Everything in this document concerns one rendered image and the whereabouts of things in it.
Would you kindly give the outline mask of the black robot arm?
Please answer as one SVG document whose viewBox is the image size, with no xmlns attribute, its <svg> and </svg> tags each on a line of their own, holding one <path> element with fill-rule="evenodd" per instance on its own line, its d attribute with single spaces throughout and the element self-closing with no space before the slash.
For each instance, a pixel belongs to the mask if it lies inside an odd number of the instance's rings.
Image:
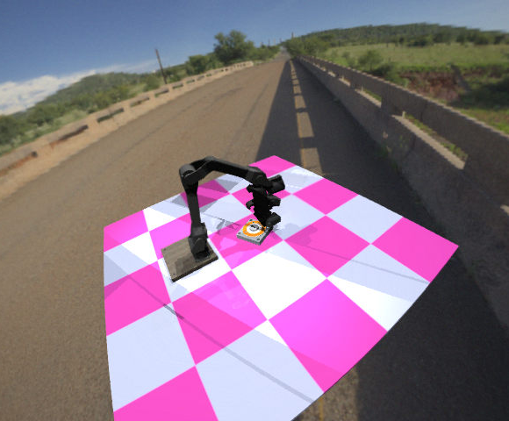
<svg viewBox="0 0 509 421">
<path fill-rule="evenodd" d="M 238 176 L 252 183 L 246 187 L 246 190 L 249 193 L 252 192 L 255 201 L 263 201 L 268 197 L 270 200 L 268 202 L 270 210 L 273 207 L 280 206 L 281 203 L 281 198 L 273 194 L 285 190 L 283 177 L 280 174 L 268 178 L 257 166 L 240 166 L 211 155 L 194 161 L 191 164 L 183 165 L 179 169 L 179 174 L 188 199 L 190 214 L 190 236 L 188 241 L 195 262 L 201 262 L 210 258 L 210 250 L 206 243 L 209 238 L 208 229 L 205 222 L 201 222 L 197 188 L 198 182 L 203 180 L 212 171 Z"/>
</svg>

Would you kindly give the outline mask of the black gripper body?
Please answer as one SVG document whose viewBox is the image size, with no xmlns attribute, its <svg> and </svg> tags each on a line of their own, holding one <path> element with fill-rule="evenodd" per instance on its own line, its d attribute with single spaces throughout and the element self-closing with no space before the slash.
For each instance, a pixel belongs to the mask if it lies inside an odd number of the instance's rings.
<svg viewBox="0 0 509 421">
<path fill-rule="evenodd" d="M 281 222 L 281 217 L 275 212 L 269 210 L 269 198 L 267 197 L 263 201 L 255 201 L 254 199 L 247 201 L 246 207 L 251 210 L 254 206 L 254 213 L 256 215 L 262 215 L 263 222 L 267 227 L 272 227 Z"/>
</svg>

